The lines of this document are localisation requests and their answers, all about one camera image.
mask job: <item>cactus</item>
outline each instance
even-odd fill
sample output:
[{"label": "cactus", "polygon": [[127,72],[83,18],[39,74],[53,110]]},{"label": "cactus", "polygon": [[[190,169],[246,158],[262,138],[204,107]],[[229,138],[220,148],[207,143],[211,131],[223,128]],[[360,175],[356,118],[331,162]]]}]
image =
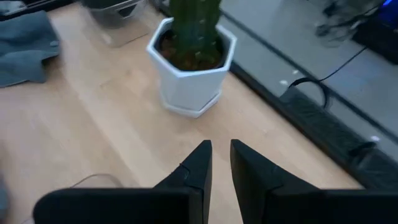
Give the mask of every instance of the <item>cactus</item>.
[{"label": "cactus", "polygon": [[217,66],[221,53],[216,48],[221,0],[171,0],[172,45],[170,62],[182,70],[204,70]]}]

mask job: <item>wooden surface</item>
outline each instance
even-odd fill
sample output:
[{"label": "wooden surface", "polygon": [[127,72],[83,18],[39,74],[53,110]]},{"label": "wooden surface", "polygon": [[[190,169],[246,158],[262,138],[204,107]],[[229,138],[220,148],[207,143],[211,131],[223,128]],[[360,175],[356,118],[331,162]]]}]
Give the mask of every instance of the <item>wooden surface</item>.
[{"label": "wooden surface", "polygon": [[[11,194],[8,223],[30,216],[40,196],[95,173],[125,186],[152,187],[202,140],[213,142],[210,223],[241,223],[229,166],[238,138],[321,188],[359,185],[234,76],[207,113],[165,110],[145,47],[150,35],[112,49],[87,28],[79,5],[49,13],[62,54],[48,81],[0,89],[1,172]],[[153,30],[162,16],[147,8]]]}]

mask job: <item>gray towel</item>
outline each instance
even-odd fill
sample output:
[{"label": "gray towel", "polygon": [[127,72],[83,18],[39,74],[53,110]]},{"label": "gray towel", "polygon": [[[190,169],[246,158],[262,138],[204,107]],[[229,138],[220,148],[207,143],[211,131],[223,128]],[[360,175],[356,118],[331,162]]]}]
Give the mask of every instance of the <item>gray towel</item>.
[{"label": "gray towel", "polygon": [[0,87],[45,82],[42,61],[59,51],[57,35],[44,11],[0,22]]}]

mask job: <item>black cable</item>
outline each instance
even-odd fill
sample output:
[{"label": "black cable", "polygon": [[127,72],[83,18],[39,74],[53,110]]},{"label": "black cable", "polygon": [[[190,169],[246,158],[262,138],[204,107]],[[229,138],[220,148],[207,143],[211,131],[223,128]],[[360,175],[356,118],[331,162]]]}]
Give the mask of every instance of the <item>black cable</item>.
[{"label": "black cable", "polygon": [[325,78],[322,78],[320,80],[318,80],[319,82],[325,81],[326,79],[332,77],[334,74],[338,73],[342,68],[344,68],[347,64],[349,64],[350,62],[352,62],[358,55],[360,55],[362,52],[364,52],[367,49],[367,47],[364,47],[362,50],[360,50],[358,53],[356,53],[354,56],[352,56],[349,60],[347,60],[342,66],[340,66],[339,68],[337,68],[334,72],[332,72],[331,74],[329,74],[328,76],[326,76]]}]

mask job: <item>white hexagonal pot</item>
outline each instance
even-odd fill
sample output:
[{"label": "white hexagonal pot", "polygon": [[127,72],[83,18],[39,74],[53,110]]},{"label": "white hexagonal pot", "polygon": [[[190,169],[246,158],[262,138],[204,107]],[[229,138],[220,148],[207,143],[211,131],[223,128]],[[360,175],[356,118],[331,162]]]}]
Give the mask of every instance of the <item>white hexagonal pot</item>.
[{"label": "white hexagonal pot", "polygon": [[223,26],[217,31],[223,41],[225,61],[220,68],[186,72],[175,68],[155,48],[158,38],[171,29],[173,18],[164,19],[150,40],[147,51],[160,75],[160,97],[164,106],[176,113],[197,118],[217,103],[236,46],[236,37]]}]

